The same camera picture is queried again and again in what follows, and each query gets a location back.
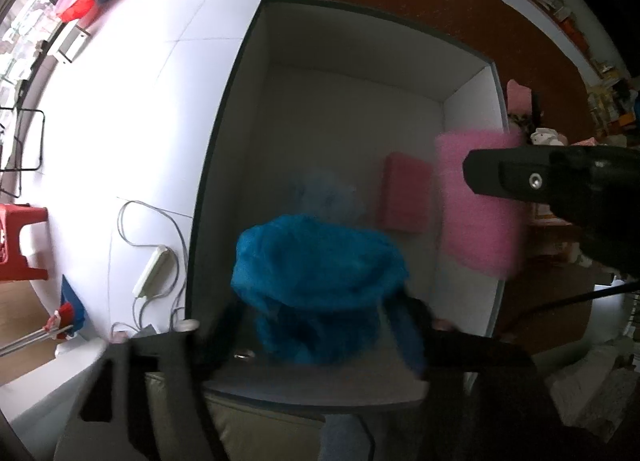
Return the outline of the pink foam sponge block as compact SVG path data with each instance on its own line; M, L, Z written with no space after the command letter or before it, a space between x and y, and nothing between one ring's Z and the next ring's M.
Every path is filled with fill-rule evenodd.
M508 279L518 270L525 206L474 194L463 175L472 150L514 148L519 132L447 132L436 138L436 175L442 203L442 252L487 276Z

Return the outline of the small pink foam sponge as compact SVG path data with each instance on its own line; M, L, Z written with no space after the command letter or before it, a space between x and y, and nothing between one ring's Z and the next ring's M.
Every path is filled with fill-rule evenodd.
M384 161L376 224L384 230L424 233L430 216L433 166L392 152Z

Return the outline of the dark blue fluffy cloth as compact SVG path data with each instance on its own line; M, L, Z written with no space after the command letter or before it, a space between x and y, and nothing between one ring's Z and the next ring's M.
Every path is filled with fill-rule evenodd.
M388 322L406 366L421 375L409 272L375 230L283 215L241 233L231 288L253 312L256 337L278 363L334 366L371 351Z

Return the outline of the light blue fluffy cloth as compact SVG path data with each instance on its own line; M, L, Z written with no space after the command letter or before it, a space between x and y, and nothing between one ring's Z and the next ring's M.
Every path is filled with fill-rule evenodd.
M327 170L310 170L296 178L291 207L295 213L334 223L357 221L363 213L357 189Z

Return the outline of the cluttered round side table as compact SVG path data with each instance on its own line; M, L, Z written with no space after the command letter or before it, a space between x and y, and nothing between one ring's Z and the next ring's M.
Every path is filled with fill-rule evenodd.
M602 64L601 80L588 88L588 105L601 144L639 148L639 90L613 65Z

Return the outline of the white power strip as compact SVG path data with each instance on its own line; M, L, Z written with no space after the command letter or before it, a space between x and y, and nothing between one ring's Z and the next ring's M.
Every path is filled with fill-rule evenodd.
M166 245L154 247L132 288L132 295L136 299L151 299L160 292L160 285L163 283L160 280L160 274L171 256L172 250Z

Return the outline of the red plastic stool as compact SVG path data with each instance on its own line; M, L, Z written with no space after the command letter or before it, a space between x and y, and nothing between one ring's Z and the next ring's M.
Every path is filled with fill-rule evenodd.
M21 232L25 226L45 223L46 208L29 204L1 204L1 266L0 280L32 281L48 280L48 271L32 267L21 250Z

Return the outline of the white open storage box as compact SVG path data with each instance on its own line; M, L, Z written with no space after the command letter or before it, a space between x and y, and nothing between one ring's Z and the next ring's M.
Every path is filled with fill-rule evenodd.
M231 307L235 244L286 213L372 227L385 158L433 162L436 137L499 131L495 64L428 27L322 0L261 0L217 111L191 233L186 311L201 325L206 387L266 408L410 408L426 386L390 331L337 367L278 365Z

